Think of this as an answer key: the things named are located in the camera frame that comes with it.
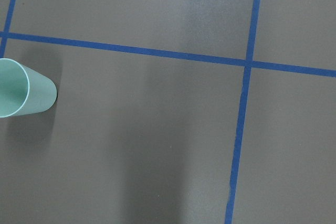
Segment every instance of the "gray tabletop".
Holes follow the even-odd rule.
[[[58,89],[0,120],[0,223],[335,223],[335,11],[0,0],[0,57]]]

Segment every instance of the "mint green plastic cup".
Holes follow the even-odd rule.
[[[46,111],[56,97],[49,78],[15,60],[0,59],[0,118]]]

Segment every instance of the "vertical blue line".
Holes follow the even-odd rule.
[[[12,17],[13,17],[13,12],[14,12],[14,7],[15,7],[15,1],[16,0],[10,0],[9,1],[9,7],[8,7],[8,12],[7,12],[7,16],[6,16],[6,21],[5,21],[5,27],[4,30],[2,32],[2,40],[1,40],[1,44],[0,44],[0,58],[3,58],[4,54],[5,54],[5,48],[6,48],[6,44],[7,44],[7,36],[9,33],[9,29],[10,29],[10,24],[12,22]]]
[[[243,87],[241,89],[242,93],[240,95],[237,129],[236,129],[236,139],[235,139],[235,146],[233,150],[233,159],[232,159],[232,166],[231,166],[230,193],[229,193],[229,199],[226,205],[224,224],[232,223],[232,218],[233,218],[233,213],[234,213],[240,153],[242,150],[241,144],[243,142],[243,132],[244,132],[245,115],[246,115],[246,107],[247,107],[248,89],[249,89],[250,79],[251,79],[251,63],[253,61],[254,45],[256,41],[259,7],[260,7],[260,0],[253,0],[250,30],[249,30],[249,35],[248,35],[247,49],[246,49],[247,65],[244,67]]]

